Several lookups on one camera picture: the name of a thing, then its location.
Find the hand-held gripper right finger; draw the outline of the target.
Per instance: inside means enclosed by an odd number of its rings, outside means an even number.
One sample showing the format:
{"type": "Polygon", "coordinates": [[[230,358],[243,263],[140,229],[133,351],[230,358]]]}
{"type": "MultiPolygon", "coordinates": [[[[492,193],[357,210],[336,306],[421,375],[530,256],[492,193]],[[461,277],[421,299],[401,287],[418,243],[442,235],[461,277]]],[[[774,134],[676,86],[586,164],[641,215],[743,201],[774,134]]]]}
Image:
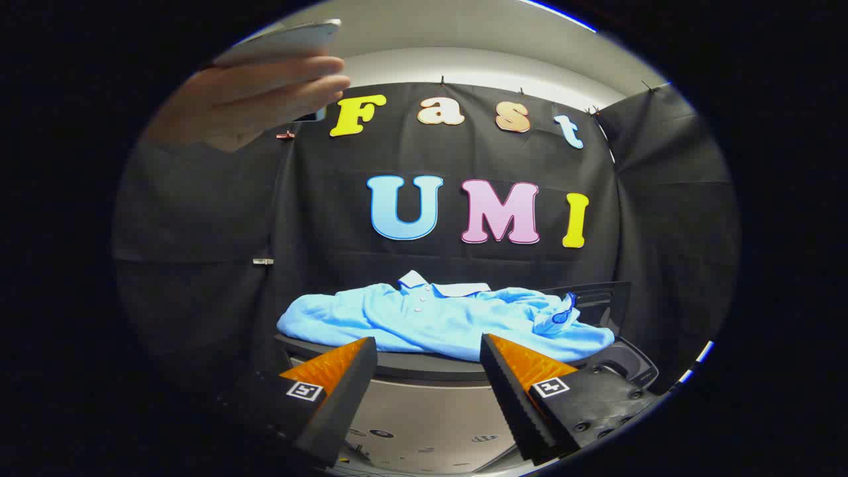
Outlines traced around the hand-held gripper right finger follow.
{"type": "Polygon", "coordinates": [[[609,357],[576,368],[493,333],[481,337],[480,362],[522,458],[533,464],[593,446],[661,399],[609,357]]]}

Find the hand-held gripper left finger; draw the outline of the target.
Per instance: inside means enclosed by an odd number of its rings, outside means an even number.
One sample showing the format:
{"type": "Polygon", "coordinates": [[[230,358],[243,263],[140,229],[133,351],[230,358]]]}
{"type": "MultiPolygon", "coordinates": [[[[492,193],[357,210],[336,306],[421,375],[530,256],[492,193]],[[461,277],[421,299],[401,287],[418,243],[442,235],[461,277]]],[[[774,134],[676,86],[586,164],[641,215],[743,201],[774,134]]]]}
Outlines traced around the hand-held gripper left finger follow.
{"type": "Polygon", "coordinates": [[[216,403],[264,452],[333,467],[377,364],[376,339],[363,337],[284,372],[239,378],[216,403]]]}

